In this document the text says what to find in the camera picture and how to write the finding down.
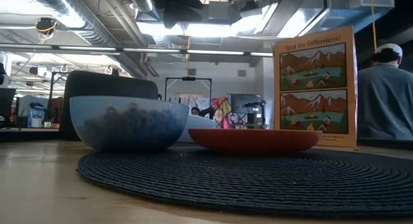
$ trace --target white bowl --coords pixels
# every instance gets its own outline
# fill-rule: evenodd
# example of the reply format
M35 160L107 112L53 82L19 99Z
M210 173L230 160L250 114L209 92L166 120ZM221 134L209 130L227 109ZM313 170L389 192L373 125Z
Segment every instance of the white bowl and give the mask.
M178 139L179 143L195 143L194 140L189 136L188 129L190 128L216 128L217 122L205 117L199 117L194 115L188 116L188 121L186 122L185 129Z
M146 152L173 145L181 136L189 107L135 97L70 98L70 116L77 135L104 151Z

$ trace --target red plate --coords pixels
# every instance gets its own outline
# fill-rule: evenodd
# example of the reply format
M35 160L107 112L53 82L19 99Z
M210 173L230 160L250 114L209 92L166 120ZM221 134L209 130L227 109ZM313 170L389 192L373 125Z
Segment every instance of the red plate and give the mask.
M202 147L223 154L274 156L312 148L321 131L260 129L190 129L191 138Z

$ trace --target desk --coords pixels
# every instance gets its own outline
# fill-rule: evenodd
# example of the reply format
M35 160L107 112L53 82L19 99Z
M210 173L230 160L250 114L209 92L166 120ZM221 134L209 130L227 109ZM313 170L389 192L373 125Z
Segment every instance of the desk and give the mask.
M205 211L148 201L84 181L77 160L94 150L82 142L0 143L1 223L413 223L318 221ZM360 147L360 152L413 159L413 152Z

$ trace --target man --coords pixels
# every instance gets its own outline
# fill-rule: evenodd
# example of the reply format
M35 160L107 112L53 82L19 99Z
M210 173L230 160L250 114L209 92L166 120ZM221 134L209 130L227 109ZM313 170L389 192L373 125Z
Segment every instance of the man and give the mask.
M380 46L358 74L358 136L413 140L413 74L398 69L403 51Z

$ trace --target cardboard stand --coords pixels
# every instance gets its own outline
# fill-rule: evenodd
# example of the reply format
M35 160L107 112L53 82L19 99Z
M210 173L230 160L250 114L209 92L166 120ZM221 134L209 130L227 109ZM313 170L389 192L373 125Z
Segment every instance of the cardboard stand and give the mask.
M277 42L276 130L319 130L318 145L356 147L355 55L352 26Z

